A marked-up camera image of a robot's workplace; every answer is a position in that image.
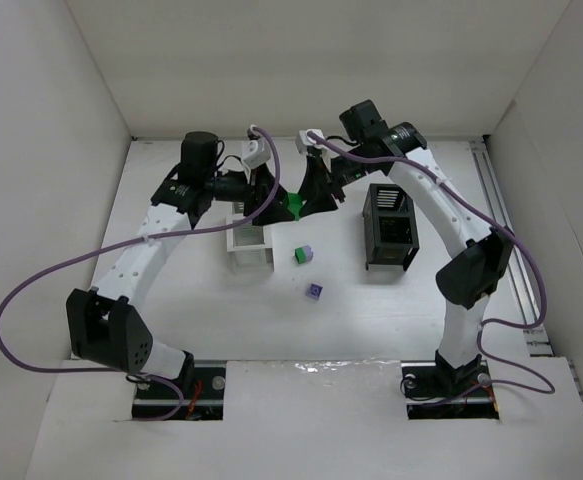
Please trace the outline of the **black two-cell container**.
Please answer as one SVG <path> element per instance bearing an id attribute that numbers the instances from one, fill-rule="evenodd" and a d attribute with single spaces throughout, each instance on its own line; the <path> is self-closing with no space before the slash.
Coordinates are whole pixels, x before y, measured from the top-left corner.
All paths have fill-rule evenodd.
<path id="1" fill-rule="evenodd" d="M 420 245 L 413 200 L 394 184 L 369 186 L 362 210 L 365 268 L 401 266 L 407 271 Z"/>

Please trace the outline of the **green lego cube top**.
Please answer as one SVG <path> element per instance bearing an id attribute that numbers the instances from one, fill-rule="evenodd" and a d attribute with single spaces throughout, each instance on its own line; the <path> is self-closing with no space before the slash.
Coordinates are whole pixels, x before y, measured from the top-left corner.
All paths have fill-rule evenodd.
<path id="1" fill-rule="evenodd" d="M 297 193 L 288 192 L 283 200 L 283 206 L 292 214 L 294 221 L 300 220 L 303 204 L 302 196 Z"/>

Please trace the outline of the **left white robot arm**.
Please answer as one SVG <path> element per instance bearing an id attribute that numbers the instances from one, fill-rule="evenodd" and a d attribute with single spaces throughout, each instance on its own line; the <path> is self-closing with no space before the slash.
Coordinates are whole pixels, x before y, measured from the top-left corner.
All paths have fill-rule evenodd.
<path id="1" fill-rule="evenodd" d="M 201 234 L 198 223 L 215 201 L 241 202 L 245 222 L 263 219 L 280 190 L 275 144 L 251 127 L 241 158 L 246 173 L 219 171 L 220 138 L 210 132 L 185 135 L 180 160 L 150 198 L 136 238 L 121 244 L 110 270 L 88 289 L 73 290 L 66 301 L 72 353 L 100 367 L 131 376 L 166 380 L 180 390 L 193 379 L 192 353 L 154 338 L 141 317 L 159 273 L 182 239 Z"/>

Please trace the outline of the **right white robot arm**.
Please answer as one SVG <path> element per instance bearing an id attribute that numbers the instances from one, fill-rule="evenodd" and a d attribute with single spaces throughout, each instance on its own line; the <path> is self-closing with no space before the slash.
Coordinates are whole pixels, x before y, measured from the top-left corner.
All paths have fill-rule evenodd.
<path id="1" fill-rule="evenodd" d="M 355 148 L 345 151 L 317 129 L 299 132 L 301 146 L 336 153 L 332 173 L 340 185 L 356 175 L 384 173 L 425 214 L 447 250 L 450 260 L 435 276 L 446 302 L 442 340 L 422 395 L 459 395 L 477 384 L 481 373 L 482 323 L 508 266 L 512 235 L 466 203 L 427 153 L 427 142 L 413 124 L 389 126 L 370 100 L 345 110 L 339 119 Z"/>

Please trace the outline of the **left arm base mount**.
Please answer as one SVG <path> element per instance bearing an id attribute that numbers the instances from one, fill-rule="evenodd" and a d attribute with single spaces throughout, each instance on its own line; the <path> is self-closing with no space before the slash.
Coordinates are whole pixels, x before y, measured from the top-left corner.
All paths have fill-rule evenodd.
<path id="1" fill-rule="evenodd" d="M 134 385 L 131 416 L 138 421 L 220 421 L 224 413 L 226 362 L 203 361 L 194 368 L 187 390 L 178 394 L 155 380 L 127 375 Z"/>

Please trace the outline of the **purple lego square brick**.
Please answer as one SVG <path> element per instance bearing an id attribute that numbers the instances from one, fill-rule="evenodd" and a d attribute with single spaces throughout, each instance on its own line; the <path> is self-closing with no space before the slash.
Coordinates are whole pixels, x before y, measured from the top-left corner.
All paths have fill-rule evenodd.
<path id="1" fill-rule="evenodd" d="M 319 301 L 322 295 L 323 287 L 321 285 L 311 283 L 305 292 L 307 298 L 313 301 Z"/>

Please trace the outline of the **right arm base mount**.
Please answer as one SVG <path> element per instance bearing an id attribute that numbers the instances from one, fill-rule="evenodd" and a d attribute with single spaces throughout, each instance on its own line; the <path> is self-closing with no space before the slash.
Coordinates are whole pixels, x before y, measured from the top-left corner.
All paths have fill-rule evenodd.
<path id="1" fill-rule="evenodd" d="M 470 420 L 500 418 L 491 387 L 478 387 L 489 377 L 482 362 L 457 386 L 445 386 L 438 376 L 434 362 L 404 362 L 399 388 L 406 400 L 409 420 Z"/>

